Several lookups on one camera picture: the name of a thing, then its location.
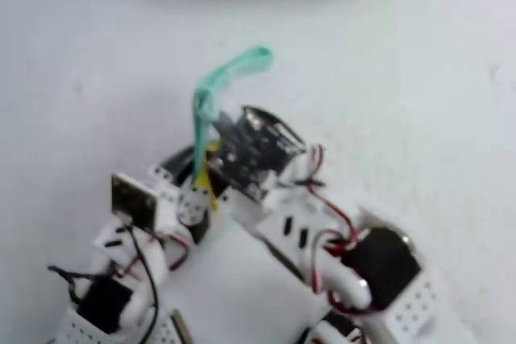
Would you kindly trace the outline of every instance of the red wire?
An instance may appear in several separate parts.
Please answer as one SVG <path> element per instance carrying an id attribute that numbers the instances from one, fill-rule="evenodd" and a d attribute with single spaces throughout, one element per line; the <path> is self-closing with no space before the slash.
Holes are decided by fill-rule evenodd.
<path id="1" fill-rule="evenodd" d="M 315 267 L 315 256 L 316 256 L 316 249 L 319 239 L 324 234 L 333 234 L 337 235 L 338 237 L 342 238 L 342 235 L 337 230 L 333 229 L 322 229 L 320 230 L 314 237 L 314 241 L 312 243 L 312 256 L 311 256 L 311 275 L 312 275 L 312 291 L 317 294 L 318 291 L 318 281 L 317 281 L 317 271 Z"/>
<path id="2" fill-rule="evenodd" d="M 148 243 L 152 242 L 154 240 L 154 236 L 151 236 Z M 122 276 L 125 276 L 129 271 L 131 271 L 132 267 L 135 266 L 135 264 L 139 261 L 139 256 L 135 255 L 135 258 L 131 260 L 131 262 L 126 266 L 125 269 L 123 269 Z"/>
<path id="3" fill-rule="evenodd" d="M 319 158 L 317 160 L 317 164 L 315 165 L 314 167 L 314 170 L 312 171 L 312 174 L 311 174 L 311 177 L 314 177 L 315 175 L 318 174 L 319 170 L 321 169 L 321 166 L 323 165 L 323 161 L 324 161 L 324 148 L 321 144 L 318 144 L 317 146 L 318 150 L 319 150 Z M 315 152 L 312 151 L 310 156 L 312 158 L 312 161 L 314 161 L 314 158 L 315 158 Z"/>
<path id="4" fill-rule="evenodd" d="M 314 177 L 319 172 L 319 170 L 321 169 L 321 166 L 323 165 L 324 148 L 321 144 L 318 144 L 317 149 L 318 149 L 319 158 L 317 160 L 317 163 L 316 163 L 314 170 L 311 173 L 310 177 Z M 312 161 L 314 161 L 315 147 L 312 147 L 310 150 L 310 158 L 312 159 Z M 308 186 L 306 188 L 312 195 L 314 195 L 315 197 L 317 197 L 318 199 L 323 201 L 330 209 L 332 209 L 335 213 L 337 213 L 346 222 L 347 227 L 349 227 L 349 234 L 350 234 L 351 242 L 354 242 L 356 240 L 357 232 L 356 232 L 355 227 L 352 224 L 351 219 L 339 207 L 337 207 L 336 205 L 334 205 L 333 203 L 331 203 L 330 201 L 328 201 L 327 199 L 325 199 L 324 197 L 321 197 L 318 193 L 316 193 L 315 190 L 313 189 L 313 187 Z"/>
<path id="5" fill-rule="evenodd" d="M 188 245 L 186 244 L 186 242 L 184 242 L 182 239 L 176 237 L 175 235 L 169 235 L 169 238 L 172 239 L 178 245 L 181 245 L 185 249 L 185 253 L 183 254 L 183 256 L 180 257 L 176 262 L 173 262 L 169 265 L 169 270 L 174 271 L 174 270 L 178 269 L 188 258 L 189 248 L 188 248 Z"/>

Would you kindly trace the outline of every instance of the cable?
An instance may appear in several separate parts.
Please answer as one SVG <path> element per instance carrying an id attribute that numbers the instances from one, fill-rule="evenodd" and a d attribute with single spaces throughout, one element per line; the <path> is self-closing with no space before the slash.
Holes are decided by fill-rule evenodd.
<path id="1" fill-rule="evenodd" d="M 311 256 L 310 256 L 310 268 L 311 268 L 311 275 L 312 275 L 312 291 L 317 294 L 318 293 L 318 276 L 317 276 L 317 269 L 315 266 L 315 257 L 317 255 L 317 245 L 319 242 L 319 239 L 324 234 L 333 234 L 336 235 L 339 238 L 343 239 L 343 236 L 340 232 L 333 229 L 322 229 L 320 230 L 314 237 L 314 241 L 312 242 L 312 250 L 311 250 Z"/>
<path id="2" fill-rule="evenodd" d="M 347 227 L 349 228 L 349 242 L 355 242 L 358 232 L 356 231 L 356 228 L 353 226 L 352 220 L 349 218 L 349 216 L 347 216 L 339 207 L 337 207 L 336 205 L 328 201 L 326 198 L 316 193 L 312 187 L 306 187 L 306 189 L 309 193 L 317 197 L 319 200 L 323 201 L 328 208 L 330 208 L 333 212 L 339 215 L 346 222 Z"/>
<path id="3" fill-rule="evenodd" d="M 183 254 L 183 256 L 180 257 L 176 262 L 171 263 L 169 265 L 169 270 L 170 271 L 174 271 L 174 270 L 178 269 L 186 261 L 186 259 L 188 258 L 189 248 L 188 248 L 188 245 L 186 244 L 186 242 L 183 241 L 182 239 L 178 238 L 177 236 L 169 235 L 169 237 L 175 243 L 181 245 L 185 249 L 185 253 Z"/>
<path id="4" fill-rule="evenodd" d="M 132 242 L 135 245 L 136 254 L 139 256 L 139 259 L 142 261 L 145 272 L 147 273 L 147 276 L 148 276 L 148 280 L 151 283 L 152 297 L 154 298 L 154 315 L 152 316 L 151 324 L 148 326 L 147 330 L 145 331 L 144 336 L 139 341 L 139 344 L 145 344 L 145 342 L 147 342 L 148 338 L 151 336 L 154 326 L 156 325 L 156 321 L 158 319 L 158 313 L 160 311 L 160 301 L 158 299 L 158 291 L 156 289 L 156 283 L 154 282 L 154 278 L 152 277 L 151 269 L 149 269 L 149 267 L 148 267 L 148 263 L 147 263 L 147 260 L 145 259 L 144 253 L 139 248 L 139 244 L 138 244 L 138 241 L 136 240 L 135 234 L 133 233 L 132 226 L 126 226 L 124 224 L 124 227 L 126 228 L 127 232 L 131 236 Z"/>
<path id="5" fill-rule="evenodd" d="M 79 304 L 81 299 L 75 293 L 75 279 L 84 278 L 86 280 L 98 280 L 101 278 L 110 278 L 113 274 L 115 274 L 114 269 L 109 270 L 107 273 L 103 274 L 89 274 L 89 273 L 77 273 L 74 271 L 66 271 L 65 269 L 61 269 L 60 267 L 50 265 L 47 267 L 49 271 L 55 272 L 57 275 L 62 277 L 66 282 L 68 282 L 68 293 L 70 295 L 70 300 L 74 304 Z"/>

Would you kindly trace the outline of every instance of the teal ribbon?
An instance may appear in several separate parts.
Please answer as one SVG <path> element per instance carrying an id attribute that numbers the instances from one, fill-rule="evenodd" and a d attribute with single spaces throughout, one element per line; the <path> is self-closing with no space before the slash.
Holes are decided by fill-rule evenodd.
<path id="1" fill-rule="evenodd" d="M 217 92 L 226 87 L 232 77 L 264 72 L 270 68 L 272 62 L 273 52 L 268 48 L 250 48 L 202 78 L 195 88 L 193 92 L 195 148 L 192 183 L 198 178 L 206 157 L 210 124 L 218 120 L 220 113 L 215 98 Z"/>

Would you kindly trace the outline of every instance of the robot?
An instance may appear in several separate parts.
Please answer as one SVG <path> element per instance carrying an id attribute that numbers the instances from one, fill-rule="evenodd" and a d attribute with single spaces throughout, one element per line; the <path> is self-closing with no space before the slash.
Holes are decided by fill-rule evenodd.
<path id="1" fill-rule="evenodd" d="M 146 182 L 112 176 L 115 216 L 94 241 L 94 274 L 49 267 L 71 300 L 56 342 L 190 344 L 181 314 L 159 310 L 157 289 L 202 243 L 215 208 L 327 294 L 332 310 L 297 344 L 414 342 L 439 292 L 408 235 L 346 193 L 337 207 L 321 178 L 323 146 L 275 115 L 244 106 L 235 122 L 222 112 L 213 127 L 218 139 L 197 175 L 187 147 L 151 166 Z"/>

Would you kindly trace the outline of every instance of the black wire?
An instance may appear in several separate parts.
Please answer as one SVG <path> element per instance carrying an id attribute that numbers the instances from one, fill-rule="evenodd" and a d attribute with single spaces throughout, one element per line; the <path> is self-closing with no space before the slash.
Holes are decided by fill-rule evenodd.
<path id="1" fill-rule="evenodd" d="M 368 344 L 368 342 L 367 342 L 367 340 L 365 338 L 364 328 L 359 326 L 358 329 L 360 331 L 360 344 Z"/>
<path id="2" fill-rule="evenodd" d="M 74 304 L 79 304 L 81 302 L 81 299 L 75 293 L 75 279 L 85 278 L 87 280 L 98 280 L 101 278 L 111 277 L 114 274 L 111 272 L 111 270 L 104 274 L 76 273 L 74 271 L 66 271 L 65 269 L 61 269 L 60 267 L 53 265 L 48 266 L 47 269 L 49 271 L 55 272 L 57 275 L 62 277 L 66 282 L 68 282 L 68 293 L 70 295 L 70 300 Z"/>
<path id="3" fill-rule="evenodd" d="M 142 337 L 142 339 L 139 341 L 139 344 L 144 344 L 147 342 L 148 338 L 151 336 L 152 330 L 154 329 L 154 326 L 156 326 L 156 322 L 158 319 L 158 313 L 160 309 L 160 302 L 158 300 L 158 291 L 156 289 L 156 283 L 154 282 L 154 278 L 152 278 L 151 270 L 148 267 L 147 260 L 145 259 L 144 253 L 142 253 L 141 249 L 139 248 L 138 241 L 136 240 L 135 234 L 132 231 L 132 226 L 125 226 L 126 230 L 129 232 L 129 235 L 131 236 L 132 242 L 135 245 L 136 254 L 139 257 L 139 260 L 142 262 L 145 272 L 147 273 L 148 280 L 151 282 L 151 290 L 152 290 L 152 297 L 154 298 L 154 315 L 152 316 L 151 324 L 148 326 L 147 331 L 145 332 L 145 335 Z"/>

